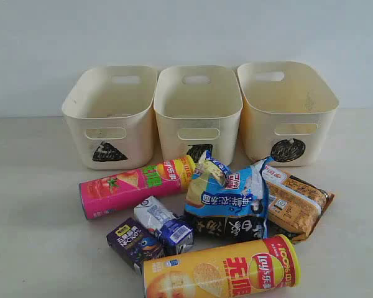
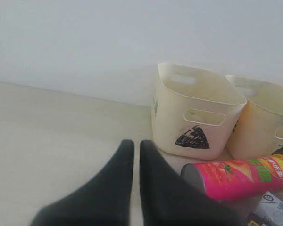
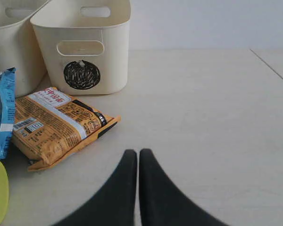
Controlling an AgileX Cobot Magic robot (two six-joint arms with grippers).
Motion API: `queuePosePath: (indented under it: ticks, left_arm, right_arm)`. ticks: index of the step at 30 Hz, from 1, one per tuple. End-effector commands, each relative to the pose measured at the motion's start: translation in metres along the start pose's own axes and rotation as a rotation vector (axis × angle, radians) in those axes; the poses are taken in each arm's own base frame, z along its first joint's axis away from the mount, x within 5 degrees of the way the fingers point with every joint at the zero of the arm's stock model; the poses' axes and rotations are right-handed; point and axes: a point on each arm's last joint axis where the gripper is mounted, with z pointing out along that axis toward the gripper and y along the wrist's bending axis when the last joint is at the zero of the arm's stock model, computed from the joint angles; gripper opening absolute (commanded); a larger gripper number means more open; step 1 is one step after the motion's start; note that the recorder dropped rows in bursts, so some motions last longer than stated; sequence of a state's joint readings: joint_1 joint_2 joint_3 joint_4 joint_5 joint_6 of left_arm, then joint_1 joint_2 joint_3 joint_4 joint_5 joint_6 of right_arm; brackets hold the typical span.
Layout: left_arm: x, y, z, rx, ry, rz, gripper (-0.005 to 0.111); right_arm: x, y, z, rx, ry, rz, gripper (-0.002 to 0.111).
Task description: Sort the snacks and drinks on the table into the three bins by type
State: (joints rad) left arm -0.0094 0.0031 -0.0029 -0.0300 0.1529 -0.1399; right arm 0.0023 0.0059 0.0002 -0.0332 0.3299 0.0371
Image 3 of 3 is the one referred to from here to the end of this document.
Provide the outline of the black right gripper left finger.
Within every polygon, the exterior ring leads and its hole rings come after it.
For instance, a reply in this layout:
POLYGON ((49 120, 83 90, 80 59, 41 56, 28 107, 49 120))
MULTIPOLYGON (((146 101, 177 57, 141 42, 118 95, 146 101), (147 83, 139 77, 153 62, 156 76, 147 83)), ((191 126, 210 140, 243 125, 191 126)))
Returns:
POLYGON ((56 226, 133 226, 137 181, 137 154, 124 151, 105 184, 80 208, 56 226))

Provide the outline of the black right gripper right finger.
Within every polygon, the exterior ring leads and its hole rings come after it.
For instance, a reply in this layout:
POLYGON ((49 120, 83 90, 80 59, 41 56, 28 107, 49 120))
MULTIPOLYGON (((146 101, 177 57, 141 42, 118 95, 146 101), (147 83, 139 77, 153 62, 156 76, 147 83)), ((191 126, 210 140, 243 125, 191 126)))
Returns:
POLYGON ((139 202, 143 226, 226 225, 190 200, 146 148, 140 151, 139 202))

